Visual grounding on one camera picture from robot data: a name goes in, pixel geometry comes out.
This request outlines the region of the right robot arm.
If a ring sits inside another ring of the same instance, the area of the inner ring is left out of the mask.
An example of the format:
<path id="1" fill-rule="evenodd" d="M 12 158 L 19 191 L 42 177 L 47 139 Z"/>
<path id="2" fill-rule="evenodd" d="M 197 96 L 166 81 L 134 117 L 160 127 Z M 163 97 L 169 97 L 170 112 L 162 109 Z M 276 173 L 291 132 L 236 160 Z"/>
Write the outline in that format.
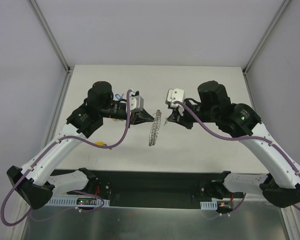
<path id="1" fill-rule="evenodd" d="M 276 143 L 261 117 L 245 103 L 232 103 L 224 85 L 208 81 L 197 88 L 200 100 L 187 98 L 179 88 L 169 89 L 165 103 L 172 110 L 168 122 L 192 129 L 198 123 L 212 136 L 238 141 L 268 170 L 267 174 L 224 171 L 224 178 L 204 189 L 213 198 L 231 193 L 263 196 L 279 208 L 300 203 L 300 165 Z"/>

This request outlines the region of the metal disc with keyrings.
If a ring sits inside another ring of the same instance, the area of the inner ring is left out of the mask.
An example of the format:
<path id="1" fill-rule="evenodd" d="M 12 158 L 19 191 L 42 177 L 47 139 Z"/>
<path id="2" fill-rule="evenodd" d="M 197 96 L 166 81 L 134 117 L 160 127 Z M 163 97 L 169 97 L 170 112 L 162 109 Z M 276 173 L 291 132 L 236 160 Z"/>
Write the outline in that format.
<path id="1" fill-rule="evenodd" d="M 149 133 L 148 146 L 153 147 L 158 139 L 159 130 L 161 126 L 162 112 L 157 109 L 154 114 L 154 121 L 151 126 L 151 130 Z"/>

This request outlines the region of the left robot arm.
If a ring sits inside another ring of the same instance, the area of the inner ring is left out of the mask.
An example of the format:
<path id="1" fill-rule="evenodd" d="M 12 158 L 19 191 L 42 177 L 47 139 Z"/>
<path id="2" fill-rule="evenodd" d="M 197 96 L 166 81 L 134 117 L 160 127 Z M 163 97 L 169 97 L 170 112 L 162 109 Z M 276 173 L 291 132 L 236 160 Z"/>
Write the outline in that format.
<path id="1" fill-rule="evenodd" d="M 95 82 L 83 104 L 71 113 L 51 142 L 22 167 L 8 169 L 13 189 L 33 210 L 42 208 L 56 195 L 79 190 L 89 195 L 96 191 L 97 177 L 84 167 L 63 175 L 52 173 L 79 144 L 88 143 L 88 138 L 103 125 L 105 118 L 124 120 L 126 128 L 154 122 L 138 92 L 129 90 L 126 96 L 126 99 L 114 100 L 109 82 Z"/>

